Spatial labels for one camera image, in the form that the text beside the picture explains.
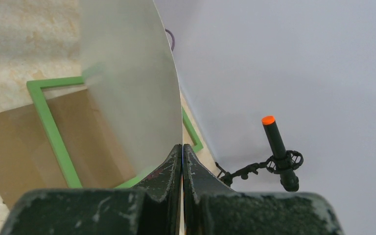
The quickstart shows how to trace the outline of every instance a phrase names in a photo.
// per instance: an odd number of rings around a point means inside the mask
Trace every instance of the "black cylinder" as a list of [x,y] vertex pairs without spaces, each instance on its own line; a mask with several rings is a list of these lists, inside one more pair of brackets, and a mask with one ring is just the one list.
[[286,191],[296,192],[299,190],[299,178],[291,168],[293,161],[286,153],[275,118],[273,116],[267,116],[262,119],[262,122],[267,139],[269,140],[270,148],[276,160],[276,168],[278,171],[281,171],[280,183]]

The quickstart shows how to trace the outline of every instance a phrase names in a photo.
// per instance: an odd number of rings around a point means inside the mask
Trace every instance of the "beige table surface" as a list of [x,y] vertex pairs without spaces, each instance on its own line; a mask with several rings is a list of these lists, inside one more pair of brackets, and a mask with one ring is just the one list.
[[[79,76],[79,14],[77,0],[0,0],[0,112],[31,104],[28,80]],[[77,91],[63,89],[50,96]],[[199,134],[183,96],[182,105]],[[190,142],[184,131],[184,142]],[[213,158],[197,155],[214,174]],[[0,197],[0,227],[8,208]]]

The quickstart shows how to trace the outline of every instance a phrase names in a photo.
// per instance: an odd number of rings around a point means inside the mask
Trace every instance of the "orange cap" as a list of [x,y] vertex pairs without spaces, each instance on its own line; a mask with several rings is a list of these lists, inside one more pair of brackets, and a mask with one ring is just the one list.
[[261,120],[261,122],[263,122],[263,125],[270,125],[272,124],[273,122],[275,122],[275,117],[274,116],[265,116],[263,117],[263,119]]

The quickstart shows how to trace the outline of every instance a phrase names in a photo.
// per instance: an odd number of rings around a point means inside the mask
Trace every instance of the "brown paper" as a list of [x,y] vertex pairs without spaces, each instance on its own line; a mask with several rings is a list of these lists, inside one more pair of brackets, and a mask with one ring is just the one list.
[[[47,101],[83,187],[112,188],[135,173],[87,90]],[[34,105],[0,113],[0,195],[9,208],[35,188],[66,188]]]

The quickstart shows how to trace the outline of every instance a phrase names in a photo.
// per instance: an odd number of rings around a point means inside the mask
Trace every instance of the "green square frame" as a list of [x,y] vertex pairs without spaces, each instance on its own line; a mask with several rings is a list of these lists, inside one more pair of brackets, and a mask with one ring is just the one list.
[[[83,186],[81,185],[80,179],[78,178],[77,172],[75,171],[70,155],[67,151],[66,146],[64,145],[64,141],[61,138],[61,134],[57,128],[57,125],[55,124],[54,118],[51,114],[51,110],[48,107],[47,100],[42,91],[42,89],[75,85],[84,85],[84,80],[81,76],[33,80],[26,82],[26,87],[28,88],[29,94],[31,95],[35,109],[38,112],[38,116],[40,117],[41,123],[43,124],[47,138],[57,158],[57,162],[61,168],[61,172],[64,175],[68,187],[82,188]],[[198,152],[201,149],[203,149],[201,140],[199,139],[183,107],[182,121],[189,134],[189,137],[192,139],[192,142],[194,143],[194,146],[192,147],[194,152]],[[142,180],[140,177],[135,177],[115,188],[130,188],[131,186],[137,184],[140,180]]]

